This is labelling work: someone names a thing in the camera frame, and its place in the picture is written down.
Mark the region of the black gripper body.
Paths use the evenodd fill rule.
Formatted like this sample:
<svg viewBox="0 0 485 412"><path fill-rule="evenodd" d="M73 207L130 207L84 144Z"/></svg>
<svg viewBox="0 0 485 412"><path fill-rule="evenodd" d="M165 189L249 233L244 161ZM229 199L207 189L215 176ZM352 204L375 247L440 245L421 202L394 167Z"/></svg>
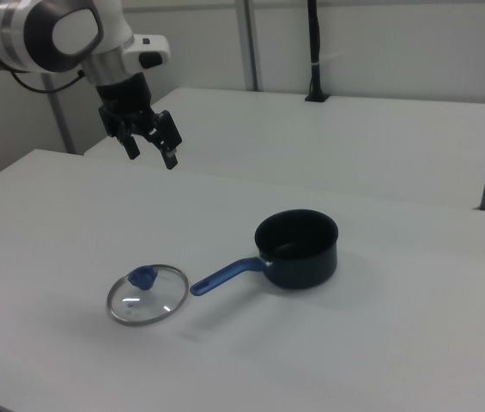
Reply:
<svg viewBox="0 0 485 412"><path fill-rule="evenodd" d="M102 103L99 114L108 136L118 137L127 130L139 136L159 135L155 131L151 92L143 73L95 89Z"/></svg>

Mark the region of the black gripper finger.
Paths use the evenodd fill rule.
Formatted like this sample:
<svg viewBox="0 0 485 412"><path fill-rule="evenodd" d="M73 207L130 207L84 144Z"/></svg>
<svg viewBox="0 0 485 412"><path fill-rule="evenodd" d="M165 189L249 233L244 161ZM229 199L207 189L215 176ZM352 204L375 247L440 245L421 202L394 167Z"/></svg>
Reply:
<svg viewBox="0 0 485 412"><path fill-rule="evenodd" d="M139 156L140 150L136 144L130 128L126 124L120 124L118 126L117 140L124 147L124 150L130 160L135 160L135 158Z"/></svg>
<svg viewBox="0 0 485 412"><path fill-rule="evenodd" d="M154 113L151 117L152 129L147 134L147 141L152 143L161 153L168 170L178 165L177 147L182 143L181 135L169 111Z"/></svg>

